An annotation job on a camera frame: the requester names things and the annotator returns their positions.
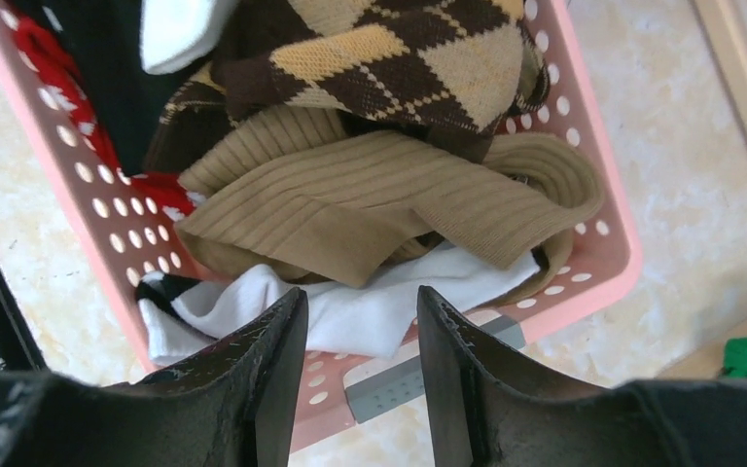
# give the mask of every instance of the pink plastic basket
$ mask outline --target pink plastic basket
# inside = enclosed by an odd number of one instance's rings
[[[496,310],[505,317],[489,326],[494,324],[495,333],[517,346],[619,300],[634,285],[642,263],[620,176],[565,3],[527,0],[525,13],[528,27],[550,64],[553,86],[546,107],[536,115],[509,120],[508,129],[548,131],[578,146],[604,174],[608,201],[595,219],[577,226],[575,251],[568,266],[547,289]],[[133,191],[121,174],[99,163],[66,114],[55,107],[31,64],[13,44],[10,28],[16,23],[0,0],[0,80],[125,335],[144,367],[152,371],[155,366],[147,357],[147,334],[133,300],[133,286],[143,271],[155,268],[197,275],[195,262],[156,204]],[[415,338],[416,330],[411,327],[406,342]],[[415,358],[345,387],[343,377],[360,364],[368,365],[368,373],[387,367],[382,362],[372,366],[366,362],[368,359],[361,357],[318,352],[307,356],[294,450],[422,393]]]

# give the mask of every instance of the beige ribbed sweater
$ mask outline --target beige ribbed sweater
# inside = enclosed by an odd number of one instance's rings
[[[498,136],[482,165],[392,131],[267,162],[230,157],[250,168],[176,232],[201,263],[232,277],[265,263],[286,280],[314,272],[361,287],[407,241],[437,232],[500,269],[543,245],[542,283],[567,259],[567,231],[603,200],[582,155],[545,134]]]

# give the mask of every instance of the argyle sweater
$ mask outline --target argyle sweater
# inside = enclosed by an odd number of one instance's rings
[[[251,31],[267,22],[251,21],[263,9],[248,3],[234,15],[238,39],[228,30],[222,39],[235,45],[214,55],[213,79],[235,119],[288,104],[487,135],[509,108],[536,108],[548,92],[522,0],[270,0],[264,11],[272,4],[288,34],[314,38],[255,56],[262,44]],[[517,94],[523,72],[537,77],[529,95]]]

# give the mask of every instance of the white cloth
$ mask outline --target white cloth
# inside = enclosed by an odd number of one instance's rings
[[[179,71],[207,55],[239,0],[144,0],[142,68],[152,75]]]
[[[363,289],[337,282],[301,285],[309,308],[306,349],[390,358],[416,316],[420,285],[434,287],[466,310],[516,288],[537,271],[530,253],[510,269],[498,270],[445,242],[417,260],[382,269]],[[248,324],[296,287],[265,265],[227,287],[202,284],[174,301],[173,308],[186,323],[216,339]],[[140,303],[140,308],[150,333],[150,358],[157,364],[175,363],[213,342],[178,326],[154,306]]]

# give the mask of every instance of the beige marble tile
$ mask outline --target beige marble tile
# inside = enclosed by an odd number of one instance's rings
[[[573,0],[570,11],[646,266],[625,300],[526,352],[615,384],[747,316],[747,149],[689,2]],[[101,383],[141,375],[1,90],[0,263],[54,369]],[[427,424],[418,399],[291,465],[432,465]]]

